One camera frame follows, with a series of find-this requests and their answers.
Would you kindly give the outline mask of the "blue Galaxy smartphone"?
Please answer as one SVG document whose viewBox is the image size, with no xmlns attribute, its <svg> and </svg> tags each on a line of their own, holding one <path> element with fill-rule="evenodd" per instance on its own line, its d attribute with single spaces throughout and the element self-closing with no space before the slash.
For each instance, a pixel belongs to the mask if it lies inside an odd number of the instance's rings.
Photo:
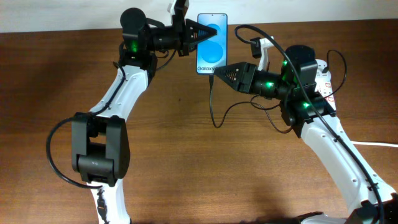
<svg viewBox="0 0 398 224">
<path fill-rule="evenodd" d="M 201 13 L 197 22 L 217 31 L 215 36 L 197 45 L 196 72 L 199 75 L 211 75 L 215 68 L 227 64 L 228 16 L 225 13 Z"/>
</svg>

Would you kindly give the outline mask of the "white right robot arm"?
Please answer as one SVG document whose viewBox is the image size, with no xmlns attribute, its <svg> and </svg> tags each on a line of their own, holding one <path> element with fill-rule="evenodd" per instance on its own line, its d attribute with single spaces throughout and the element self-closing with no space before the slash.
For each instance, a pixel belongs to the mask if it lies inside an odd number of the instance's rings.
<svg viewBox="0 0 398 224">
<path fill-rule="evenodd" d="M 280 74 L 247 62 L 214 74 L 237 92 L 280 101 L 286 125 L 315 152 L 343 195 L 350 213 L 345 223 L 397 223 L 397 192 L 364 160 L 335 109 L 315 89 L 322 68 L 314 50 L 293 45 L 283 55 Z"/>
</svg>

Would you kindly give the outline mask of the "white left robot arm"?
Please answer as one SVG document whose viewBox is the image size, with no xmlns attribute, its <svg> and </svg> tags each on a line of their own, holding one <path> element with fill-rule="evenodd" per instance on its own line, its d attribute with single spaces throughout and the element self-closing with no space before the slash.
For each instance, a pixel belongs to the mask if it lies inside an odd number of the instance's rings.
<svg viewBox="0 0 398 224">
<path fill-rule="evenodd" d="M 217 34 L 216 29 L 184 18 L 175 8 L 172 24 L 149 19 L 138 8 L 120 18 L 123 42 L 117 75 L 101 101 L 72 122 L 72 168 L 95 200 L 99 223 L 130 223 L 124 201 L 123 178 L 130 163 L 126 121 L 140 95 L 154 78 L 157 51 L 188 55 L 197 44 Z"/>
</svg>

